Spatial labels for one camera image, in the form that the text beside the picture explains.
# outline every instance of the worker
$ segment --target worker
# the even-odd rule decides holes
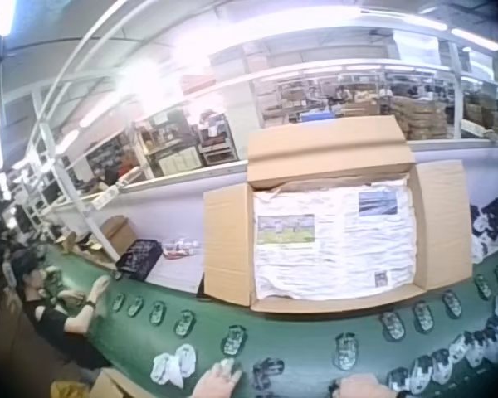
[[[13,287],[35,331],[67,359],[76,362],[83,369],[94,371],[109,366],[110,363],[86,338],[94,318],[96,304],[107,289],[109,277],[99,277],[92,285],[81,311],[75,317],[69,317],[64,313],[64,308],[53,308],[40,295],[39,291],[44,287],[46,272],[39,269],[39,261],[32,250],[17,250],[11,254],[7,262],[4,273],[7,273],[6,269],[12,271],[8,281],[13,277]],[[91,378],[95,379],[95,374],[91,374]]]

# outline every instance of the box flap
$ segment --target box flap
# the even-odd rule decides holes
[[[248,306],[252,276],[252,189],[248,184],[205,192],[205,293]]]
[[[110,239],[118,230],[125,224],[127,217],[125,216],[113,216],[104,221],[100,229],[103,235]]]
[[[406,172],[413,164],[393,116],[324,120],[250,134],[247,181],[263,189],[295,179]]]
[[[414,284],[405,284],[387,293],[343,300],[312,301],[268,297],[254,303],[251,309],[259,313],[340,313],[396,303],[424,293],[423,289]]]
[[[410,173],[417,217],[415,284],[437,289],[472,276],[471,214],[459,160],[418,164]]]

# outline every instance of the hand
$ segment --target hand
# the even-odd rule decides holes
[[[242,377],[242,371],[231,375],[234,360],[216,363],[199,379],[190,398],[230,398],[234,387]]]
[[[397,393],[382,386],[371,374],[345,377],[336,390],[334,398],[395,398]]]
[[[90,290],[90,295],[94,296],[97,300],[100,296],[107,290],[109,286],[109,276],[104,275],[100,276],[92,285],[92,289]]]

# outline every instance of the green conveyor belt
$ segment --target green conveyor belt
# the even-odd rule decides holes
[[[60,255],[56,250],[51,250],[50,260],[62,269],[63,281],[71,289],[87,290],[104,273],[80,257]],[[494,293],[498,292],[494,274],[497,265],[498,253],[474,269],[475,274],[485,275]],[[242,325],[248,339],[237,360],[245,373],[235,397],[322,398],[328,396],[332,380],[348,374],[332,363],[335,338],[343,332],[353,332],[359,340],[359,359],[352,372],[372,372],[385,381],[392,369],[410,367],[415,358],[448,348],[457,334],[465,330],[482,330],[492,315],[493,299],[481,299],[471,280],[453,286],[452,290],[463,304],[461,318],[448,317],[441,301],[444,289],[431,292],[417,300],[429,304],[435,319],[434,329],[424,335],[413,326],[411,307],[417,300],[399,303],[393,309],[398,311],[406,326],[406,337],[401,342],[388,342],[378,320],[381,308],[361,313],[304,316],[302,319],[269,316],[224,303],[199,302],[191,294],[123,279],[111,282],[100,305],[106,313],[105,318],[95,321],[90,338],[116,368],[154,395],[185,397],[190,395],[198,378],[223,358],[220,344],[228,327]],[[123,309],[113,313],[111,305],[120,292],[125,293],[127,299]],[[129,318],[127,308],[137,295],[144,297],[144,308],[136,318]],[[167,312],[162,324],[154,327],[149,323],[149,312],[156,300],[166,303]],[[197,322],[190,335],[181,339],[175,335],[174,325],[185,309],[195,312]],[[154,357],[163,352],[174,353],[183,343],[193,345],[198,354],[196,372],[185,380],[184,390],[170,384],[154,384],[149,378]],[[252,367],[267,357],[280,358],[286,365],[285,370],[280,376],[271,378],[270,388],[257,391],[252,385]],[[463,361],[456,365],[451,382],[444,386],[430,383],[423,396],[482,396],[479,389],[486,389],[497,374],[498,367],[487,361],[474,370]]]

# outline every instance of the brown box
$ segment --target brown box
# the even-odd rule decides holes
[[[145,389],[135,384],[119,371],[102,369],[90,390],[90,398],[154,398]]]
[[[125,251],[136,241],[136,234],[129,225],[127,217],[111,217],[105,220],[100,229],[119,255],[125,253]]]
[[[417,220],[413,284],[365,298],[256,299],[253,190],[314,177],[409,173]],[[247,183],[206,192],[205,292],[267,313],[332,313],[410,299],[472,275],[471,218],[461,161],[415,164],[393,116],[289,124],[249,137]]]

